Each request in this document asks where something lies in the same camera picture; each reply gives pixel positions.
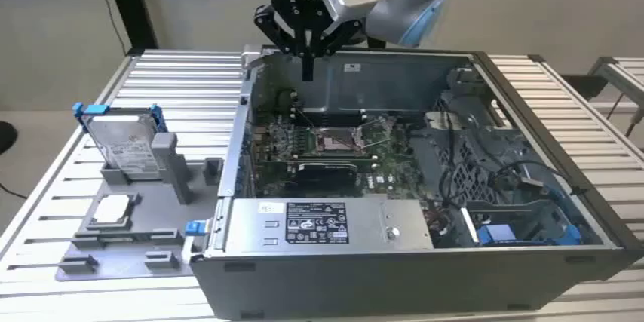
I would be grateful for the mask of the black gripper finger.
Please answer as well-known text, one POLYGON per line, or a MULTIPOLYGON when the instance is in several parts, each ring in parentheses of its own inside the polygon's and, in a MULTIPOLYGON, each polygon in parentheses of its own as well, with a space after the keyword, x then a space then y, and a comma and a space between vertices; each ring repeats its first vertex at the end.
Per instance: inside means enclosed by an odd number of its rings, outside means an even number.
POLYGON ((291 36, 277 24, 275 11, 271 5, 259 5, 253 14, 253 23, 273 45, 283 54, 301 59, 301 80, 309 80, 309 48, 305 43, 305 33, 295 32, 291 36))
POLYGON ((362 22, 359 20, 350 20, 341 23, 327 35, 323 35, 319 26, 311 29, 306 51, 306 81, 313 80, 314 59, 333 55, 347 44, 347 41, 361 28, 362 22))

